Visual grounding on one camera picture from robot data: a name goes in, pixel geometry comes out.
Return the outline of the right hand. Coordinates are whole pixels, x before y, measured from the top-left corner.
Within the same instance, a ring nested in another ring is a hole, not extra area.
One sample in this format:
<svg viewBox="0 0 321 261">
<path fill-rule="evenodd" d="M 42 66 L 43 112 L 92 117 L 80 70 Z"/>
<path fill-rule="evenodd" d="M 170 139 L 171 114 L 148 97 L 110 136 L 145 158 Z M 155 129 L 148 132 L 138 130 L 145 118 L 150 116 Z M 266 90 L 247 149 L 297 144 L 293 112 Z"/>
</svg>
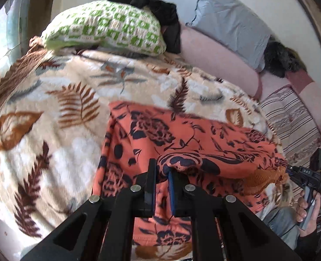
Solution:
<svg viewBox="0 0 321 261">
<path fill-rule="evenodd" d="M 296 221 L 299 223 L 302 222 L 307 217 L 306 209 L 308 207 L 308 204 L 304 199 L 304 195 L 305 195 L 305 191 L 303 190 L 301 191 L 301 197 L 298 199 L 298 204 L 296 207 Z M 308 236 L 311 233 L 317 231 L 317 217 L 321 209 L 321 194 L 317 193 L 316 191 L 313 191 L 313 195 L 315 195 L 315 205 L 314 205 L 313 213 L 309 218 L 307 228 L 305 230 L 302 230 L 302 229 L 299 230 L 299 235 L 301 237 Z"/>
</svg>

